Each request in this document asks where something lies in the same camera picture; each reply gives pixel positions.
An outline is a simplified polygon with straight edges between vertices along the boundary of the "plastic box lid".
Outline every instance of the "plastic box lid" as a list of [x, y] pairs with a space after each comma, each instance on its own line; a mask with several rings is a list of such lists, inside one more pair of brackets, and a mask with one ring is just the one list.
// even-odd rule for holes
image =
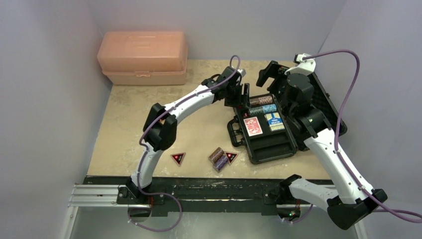
[[105, 75], [182, 72], [187, 44], [182, 32], [111, 31], [97, 55]]

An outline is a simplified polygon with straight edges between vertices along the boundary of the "white wall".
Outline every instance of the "white wall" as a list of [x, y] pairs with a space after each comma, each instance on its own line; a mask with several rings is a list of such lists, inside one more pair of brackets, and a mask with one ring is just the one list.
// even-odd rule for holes
[[0, 232], [58, 237], [88, 169], [110, 83], [83, 0], [0, 2]]
[[192, 59], [317, 53], [346, 0], [87, 0], [102, 32], [181, 30]]
[[[387, 205], [419, 213], [421, 9], [421, 1], [349, 0], [321, 49], [351, 49], [361, 60], [358, 81], [344, 111], [349, 130], [340, 138], [344, 150], [374, 187], [387, 192]], [[354, 71], [354, 58], [347, 54], [317, 59], [317, 74], [337, 108]], [[420, 225], [388, 214], [369, 216], [367, 221], [371, 222], [367, 226], [370, 238], [397, 238], [391, 236], [394, 232], [415, 238], [421, 232]]]

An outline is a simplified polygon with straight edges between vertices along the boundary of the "gray floor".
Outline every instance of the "gray floor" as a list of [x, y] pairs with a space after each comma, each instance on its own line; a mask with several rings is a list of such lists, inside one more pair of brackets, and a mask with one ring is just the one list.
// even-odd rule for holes
[[[153, 233], [127, 223], [126, 208], [79, 208], [73, 239], [356, 239], [353, 228], [337, 228], [326, 212], [313, 208], [295, 225], [283, 224], [276, 216], [259, 213], [183, 213], [181, 222], [169, 232]], [[178, 213], [164, 218], [148, 218], [144, 225], [164, 228]]]

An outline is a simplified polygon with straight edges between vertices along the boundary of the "red playing card box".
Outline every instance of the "red playing card box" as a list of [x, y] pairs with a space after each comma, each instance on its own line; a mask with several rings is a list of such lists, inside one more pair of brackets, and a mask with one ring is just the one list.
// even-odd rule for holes
[[243, 121], [245, 122], [245, 126], [246, 126], [249, 136], [262, 134], [262, 129], [261, 129], [261, 126], [259, 125], [257, 117], [243, 119]]

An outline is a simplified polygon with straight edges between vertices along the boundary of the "orange plastic box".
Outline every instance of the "orange plastic box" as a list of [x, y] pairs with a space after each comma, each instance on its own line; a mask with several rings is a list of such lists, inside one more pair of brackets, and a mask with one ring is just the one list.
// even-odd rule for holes
[[188, 46], [182, 32], [107, 32], [97, 58], [115, 85], [186, 82]]

